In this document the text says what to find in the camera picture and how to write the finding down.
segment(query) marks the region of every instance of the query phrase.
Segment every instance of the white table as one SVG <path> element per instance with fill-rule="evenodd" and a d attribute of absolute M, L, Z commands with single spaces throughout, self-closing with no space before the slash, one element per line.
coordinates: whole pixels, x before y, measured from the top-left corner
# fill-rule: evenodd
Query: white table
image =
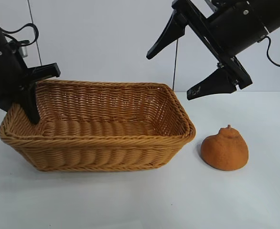
<path fill-rule="evenodd" d="M 0 141 L 0 229 L 280 229 L 280 93 L 177 95 L 197 137 L 160 169 L 42 173 Z M 250 151 L 235 172 L 198 155 L 227 124 Z"/>

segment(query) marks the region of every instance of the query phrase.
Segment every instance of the rectangular basket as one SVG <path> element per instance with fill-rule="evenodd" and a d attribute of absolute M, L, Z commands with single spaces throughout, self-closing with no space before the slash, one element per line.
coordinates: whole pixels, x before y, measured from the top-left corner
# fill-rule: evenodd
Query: rectangular basket
<path fill-rule="evenodd" d="M 39 124 L 14 104 L 0 138 L 41 171 L 159 168 L 195 136 L 164 84 L 45 80 L 36 91 Z"/>

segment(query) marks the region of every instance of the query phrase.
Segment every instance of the white backdrop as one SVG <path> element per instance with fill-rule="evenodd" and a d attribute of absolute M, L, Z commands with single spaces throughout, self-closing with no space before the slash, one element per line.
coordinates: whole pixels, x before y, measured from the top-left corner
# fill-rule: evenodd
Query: white backdrop
<path fill-rule="evenodd" d="M 61 79 L 110 82 L 159 82 L 172 86 L 175 44 L 153 60 L 146 52 L 170 14 L 172 0 L 30 0 L 43 64 L 57 62 Z M 204 0 L 193 0 L 209 16 Z M 30 22 L 27 0 L 0 0 L 0 25 L 14 30 Z M 32 31 L 17 38 L 33 38 Z M 272 58 L 280 63 L 280 29 L 271 34 Z M 266 58 L 267 41 L 238 55 L 254 84 L 245 91 L 280 91 L 280 68 Z M 35 45 L 29 66 L 39 65 Z M 179 41 L 175 90 L 185 92 L 216 69 L 216 59 L 190 28 Z"/>
<path fill-rule="evenodd" d="M 58 62 L 61 79 L 172 86 L 175 45 L 146 59 L 171 1 L 31 0 L 43 64 Z"/>

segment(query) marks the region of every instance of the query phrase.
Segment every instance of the wicker basket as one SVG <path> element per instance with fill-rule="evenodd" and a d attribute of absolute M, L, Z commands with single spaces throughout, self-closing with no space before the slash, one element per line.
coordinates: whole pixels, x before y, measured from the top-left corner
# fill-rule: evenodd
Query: wicker basket
<path fill-rule="evenodd" d="M 164 84 L 46 80 L 37 85 L 37 104 L 38 125 L 14 104 L 0 138 L 41 171 L 158 168 L 195 136 Z"/>

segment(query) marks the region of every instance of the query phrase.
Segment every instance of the screw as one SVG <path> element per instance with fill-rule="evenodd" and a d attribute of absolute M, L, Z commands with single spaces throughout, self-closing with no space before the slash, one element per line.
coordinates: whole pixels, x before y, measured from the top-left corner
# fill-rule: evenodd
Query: screw
<path fill-rule="evenodd" d="M 219 62 L 219 63 L 217 63 L 217 67 L 218 68 L 224 68 L 224 65 L 221 62 Z"/>

